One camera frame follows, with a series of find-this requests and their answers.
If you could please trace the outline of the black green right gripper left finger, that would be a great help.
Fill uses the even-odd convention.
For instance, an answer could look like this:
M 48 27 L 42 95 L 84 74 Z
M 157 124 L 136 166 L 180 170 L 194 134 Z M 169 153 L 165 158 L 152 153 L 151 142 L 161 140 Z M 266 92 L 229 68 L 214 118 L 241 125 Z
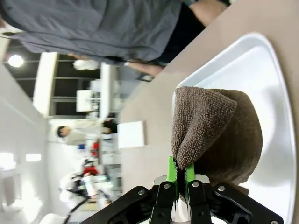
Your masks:
M 177 170 L 169 156 L 167 175 L 151 189 L 134 187 L 86 219 L 86 224 L 170 224 L 177 200 Z

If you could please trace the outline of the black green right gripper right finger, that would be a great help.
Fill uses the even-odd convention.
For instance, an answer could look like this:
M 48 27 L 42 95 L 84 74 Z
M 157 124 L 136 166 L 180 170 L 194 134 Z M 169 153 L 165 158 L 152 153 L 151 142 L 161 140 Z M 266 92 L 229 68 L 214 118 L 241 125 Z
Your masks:
M 227 183 L 212 187 L 209 178 L 197 180 L 194 165 L 185 169 L 185 197 L 191 224 L 214 224 L 212 217 L 225 224 L 284 224 L 283 218 Z

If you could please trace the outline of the brown microfibre cloth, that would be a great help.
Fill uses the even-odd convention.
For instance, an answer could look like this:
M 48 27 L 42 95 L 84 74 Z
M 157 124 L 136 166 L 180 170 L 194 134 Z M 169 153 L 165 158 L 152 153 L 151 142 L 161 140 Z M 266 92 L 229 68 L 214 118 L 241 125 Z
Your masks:
M 193 165 L 212 185 L 246 182 L 263 147 L 250 98 L 237 90 L 177 88 L 171 147 L 179 171 Z

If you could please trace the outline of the person's forearm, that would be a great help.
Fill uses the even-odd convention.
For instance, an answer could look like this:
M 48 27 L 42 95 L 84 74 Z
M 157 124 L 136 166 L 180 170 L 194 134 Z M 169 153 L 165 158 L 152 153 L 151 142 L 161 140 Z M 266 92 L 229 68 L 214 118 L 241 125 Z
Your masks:
M 157 74 L 159 74 L 164 68 L 160 65 L 155 65 L 155 64 L 146 64 L 143 63 L 141 61 L 129 61 L 129 62 L 125 62 L 124 65 L 138 70 L 140 72 L 143 73 L 147 73 L 153 76 L 156 76 Z

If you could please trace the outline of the white and red background robot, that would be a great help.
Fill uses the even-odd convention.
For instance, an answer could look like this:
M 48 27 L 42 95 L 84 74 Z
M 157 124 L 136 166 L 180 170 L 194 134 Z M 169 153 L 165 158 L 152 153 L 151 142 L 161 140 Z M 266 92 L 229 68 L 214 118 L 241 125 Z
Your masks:
M 106 206 L 112 202 L 111 187 L 108 169 L 93 159 L 84 159 L 74 172 L 60 180 L 59 199 L 69 209 L 75 208 L 86 198 L 91 203 L 103 200 Z

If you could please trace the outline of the person in black top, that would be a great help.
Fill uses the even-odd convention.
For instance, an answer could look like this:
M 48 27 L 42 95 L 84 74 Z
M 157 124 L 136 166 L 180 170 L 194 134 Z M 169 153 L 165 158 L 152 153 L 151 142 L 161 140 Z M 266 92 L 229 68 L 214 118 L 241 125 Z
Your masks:
M 117 133 L 117 122 L 116 122 L 116 113 L 111 112 L 105 118 L 102 123 L 102 133 L 103 134 L 115 134 Z

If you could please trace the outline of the person in white shirt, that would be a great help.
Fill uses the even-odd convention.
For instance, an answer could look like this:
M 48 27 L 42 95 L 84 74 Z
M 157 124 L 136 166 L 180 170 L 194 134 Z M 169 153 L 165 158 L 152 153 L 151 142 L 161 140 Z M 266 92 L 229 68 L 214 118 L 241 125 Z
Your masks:
M 102 120 L 98 118 L 85 118 L 74 120 L 67 126 L 57 128 L 57 136 L 66 145 L 82 145 L 87 140 L 96 140 L 102 135 Z

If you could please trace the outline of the white plastic tray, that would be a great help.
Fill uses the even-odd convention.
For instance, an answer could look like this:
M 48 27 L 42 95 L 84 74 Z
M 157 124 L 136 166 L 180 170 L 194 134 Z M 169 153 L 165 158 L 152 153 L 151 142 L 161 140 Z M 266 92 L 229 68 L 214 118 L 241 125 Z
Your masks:
M 249 196 L 292 224 L 298 160 L 295 123 L 278 57 L 270 41 L 249 33 L 185 78 L 179 86 L 239 90 L 250 98 L 263 135 L 260 161 L 242 186 Z

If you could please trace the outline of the white pillar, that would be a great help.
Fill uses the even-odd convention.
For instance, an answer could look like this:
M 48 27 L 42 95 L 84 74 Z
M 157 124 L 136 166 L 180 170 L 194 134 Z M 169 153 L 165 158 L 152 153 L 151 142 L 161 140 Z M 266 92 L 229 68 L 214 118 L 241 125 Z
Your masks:
M 44 117 L 48 117 L 50 112 L 50 99 L 52 96 L 53 80 L 57 70 L 58 58 L 59 54 L 56 52 L 42 53 L 38 65 L 33 106 Z

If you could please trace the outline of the person in grey shirt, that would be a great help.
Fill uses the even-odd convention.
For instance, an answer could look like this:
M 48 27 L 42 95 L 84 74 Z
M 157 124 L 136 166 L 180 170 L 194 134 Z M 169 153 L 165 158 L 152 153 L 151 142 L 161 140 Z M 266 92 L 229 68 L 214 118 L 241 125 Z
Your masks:
M 35 53 L 170 63 L 229 0 L 0 0 L 0 32 Z

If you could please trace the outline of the round ceiling lamp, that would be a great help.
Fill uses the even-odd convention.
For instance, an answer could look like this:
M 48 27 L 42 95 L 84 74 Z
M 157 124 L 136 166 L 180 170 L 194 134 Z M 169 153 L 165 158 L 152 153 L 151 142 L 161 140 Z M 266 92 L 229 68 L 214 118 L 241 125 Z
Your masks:
M 11 56 L 7 63 L 15 68 L 19 68 L 24 64 L 24 59 L 20 55 L 13 55 Z

